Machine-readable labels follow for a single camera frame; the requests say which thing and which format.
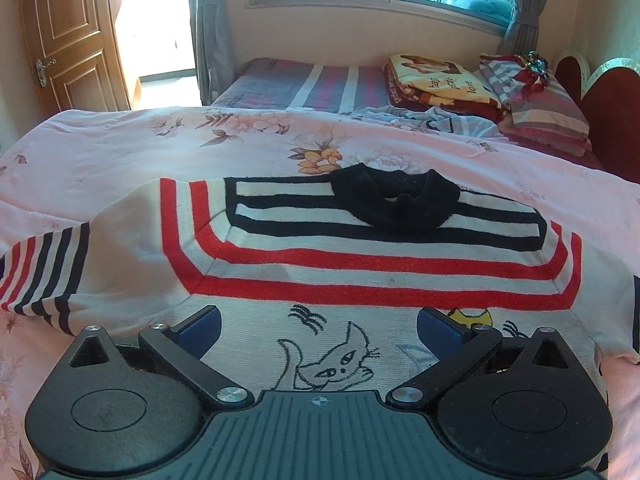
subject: cat ear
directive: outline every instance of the cat ear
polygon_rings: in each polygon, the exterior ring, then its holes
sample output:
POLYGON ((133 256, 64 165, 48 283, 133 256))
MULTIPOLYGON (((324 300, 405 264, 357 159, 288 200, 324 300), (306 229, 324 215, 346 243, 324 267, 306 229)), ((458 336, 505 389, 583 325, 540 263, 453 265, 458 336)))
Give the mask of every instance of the cat ear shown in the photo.
POLYGON ((347 343, 354 343, 360 346, 368 346, 369 338, 364 333, 364 330, 357 326, 354 322, 350 321, 347 325, 347 343))

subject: window frame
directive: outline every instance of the window frame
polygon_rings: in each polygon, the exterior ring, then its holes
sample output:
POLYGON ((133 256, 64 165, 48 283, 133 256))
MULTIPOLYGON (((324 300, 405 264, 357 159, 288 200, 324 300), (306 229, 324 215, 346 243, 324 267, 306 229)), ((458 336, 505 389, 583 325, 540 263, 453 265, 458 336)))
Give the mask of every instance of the window frame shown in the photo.
POLYGON ((248 0, 247 7, 352 7, 387 10, 454 23, 494 36, 504 36, 508 24, 476 12, 430 0, 248 0))

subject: metal screw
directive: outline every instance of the metal screw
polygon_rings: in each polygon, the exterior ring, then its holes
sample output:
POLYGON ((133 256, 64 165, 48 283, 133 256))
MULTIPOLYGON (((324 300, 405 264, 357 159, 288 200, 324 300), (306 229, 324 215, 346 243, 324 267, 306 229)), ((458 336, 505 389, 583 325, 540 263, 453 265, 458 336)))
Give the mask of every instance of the metal screw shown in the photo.
POLYGON ((391 393, 391 396, 398 402, 411 404, 413 402, 418 402, 423 397, 423 394, 418 388, 408 386, 405 388, 396 388, 391 393))
POLYGON ((229 386, 218 390, 216 397, 219 401, 225 404, 235 404, 236 402, 242 402, 247 398, 249 393, 244 388, 238 388, 236 386, 229 386))

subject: cat eye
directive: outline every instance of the cat eye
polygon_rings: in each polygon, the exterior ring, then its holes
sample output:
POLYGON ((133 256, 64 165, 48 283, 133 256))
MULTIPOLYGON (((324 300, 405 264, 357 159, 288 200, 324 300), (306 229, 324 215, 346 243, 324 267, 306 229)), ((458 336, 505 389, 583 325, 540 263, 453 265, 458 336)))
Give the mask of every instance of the cat eye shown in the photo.
POLYGON ((343 355, 342 359, 340 359, 340 364, 341 365, 348 365, 353 360, 353 356, 354 355, 356 355, 356 351, 355 350, 349 352, 348 354, 343 355))
POLYGON ((327 368, 326 370, 322 370, 321 372, 318 372, 316 374, 316 378, 328 379, 333 377, 335 374, 337 374, 337 371, 335 368, 327 368))

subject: striped mattress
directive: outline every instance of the striped mattress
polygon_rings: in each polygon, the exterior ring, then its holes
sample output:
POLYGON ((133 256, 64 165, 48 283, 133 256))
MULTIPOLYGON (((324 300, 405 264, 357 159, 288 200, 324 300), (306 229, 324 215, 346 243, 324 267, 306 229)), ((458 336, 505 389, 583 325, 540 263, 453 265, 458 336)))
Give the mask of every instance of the striped mattress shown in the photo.
POLYGON ((277 59, 254 59, 215 102, 228 108, 311 108, 348 113, 389 104, 377 66, 339 67, 277 59))

